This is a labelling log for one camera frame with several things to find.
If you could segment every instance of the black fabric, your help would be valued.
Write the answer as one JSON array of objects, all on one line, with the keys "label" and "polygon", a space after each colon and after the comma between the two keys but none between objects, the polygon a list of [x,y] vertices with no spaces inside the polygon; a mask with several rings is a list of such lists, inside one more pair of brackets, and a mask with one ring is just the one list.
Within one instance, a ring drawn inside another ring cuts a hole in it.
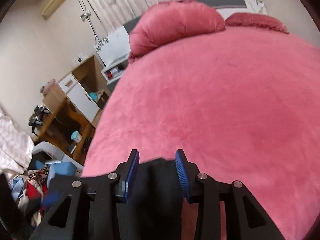
[{"label": "black fabric", "polygon": [[121,240],[181,239],[181,210],[175,161],[142,163],[128,203],[117,205]]}]

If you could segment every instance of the black cable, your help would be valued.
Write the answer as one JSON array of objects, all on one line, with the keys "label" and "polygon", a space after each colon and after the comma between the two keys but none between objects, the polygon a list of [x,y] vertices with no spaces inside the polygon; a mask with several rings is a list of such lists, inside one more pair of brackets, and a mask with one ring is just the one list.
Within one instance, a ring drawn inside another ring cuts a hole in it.
[{"label": "black cable", "polygon": [[[78,0],[79,4],[80,4],[80,6],[81,6],[81,9],[83,10],[84,13],[86,13],[87,8],[85,7],[85,3],[84,3],[83,0],[81,0],[81,1],[82,1],[83,5],[84,5],[84,9],[83,9],[83,7],[82,7],[82,4],[81,4],[80,0]],[[94,28],[93,28],[93,26],[92,26],[92,23],[91,23],[89,17],[87,17],[87,20],[88,20],[88,22],[89,22],[89,24],[90,24],[90,26],[91,26],[91,28],[92,28],[92,31],[93,31],[93,34],[94,34],[94,40],[95,40],[95,42],[97,43],[97,38],[98,38],[98,41],[99,41],[100,39],[99,39],[98,35],[96,34],[96,32],[95,32],[95,30],[94,30]]]}]

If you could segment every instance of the pink blanket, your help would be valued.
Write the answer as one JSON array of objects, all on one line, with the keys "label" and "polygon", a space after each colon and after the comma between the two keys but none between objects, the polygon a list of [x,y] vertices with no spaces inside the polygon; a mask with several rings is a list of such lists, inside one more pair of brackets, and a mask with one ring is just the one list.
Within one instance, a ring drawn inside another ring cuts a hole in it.
[{"label": "pink blanket", "polygon": [[292,34],[230,27],[159,47],[130,64],[105,108],[83,176],[140,162],[190,162],[241,180],[286,240],[320,212],[320,50]]}]

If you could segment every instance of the cabinet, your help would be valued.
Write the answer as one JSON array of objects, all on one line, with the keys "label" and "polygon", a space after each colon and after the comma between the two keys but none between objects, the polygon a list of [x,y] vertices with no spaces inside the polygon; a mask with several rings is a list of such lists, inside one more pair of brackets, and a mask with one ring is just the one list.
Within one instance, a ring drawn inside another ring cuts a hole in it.
[{"label": "cabinet", "polygon": [[99,107],[90,98],[80,83],[74,85],[67,93],[67,97],[90,122],[93,122],[93,119],[99,111]]}]

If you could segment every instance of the pillow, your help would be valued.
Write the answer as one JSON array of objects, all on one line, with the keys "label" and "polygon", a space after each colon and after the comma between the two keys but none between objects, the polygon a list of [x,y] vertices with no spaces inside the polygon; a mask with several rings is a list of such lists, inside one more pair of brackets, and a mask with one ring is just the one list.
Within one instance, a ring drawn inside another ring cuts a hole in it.
[{"label": "pillow", "polygon": [[213,8],[195,0],[158,3],[130,32],[131,58],[181,38],[222,31],[224,20]]},{"label": "pillow", "polygon": [[289,33],[287,27],[278,19],[263,14],[234,13],[225,21],[229,26],[255,26],[283,33]]}]

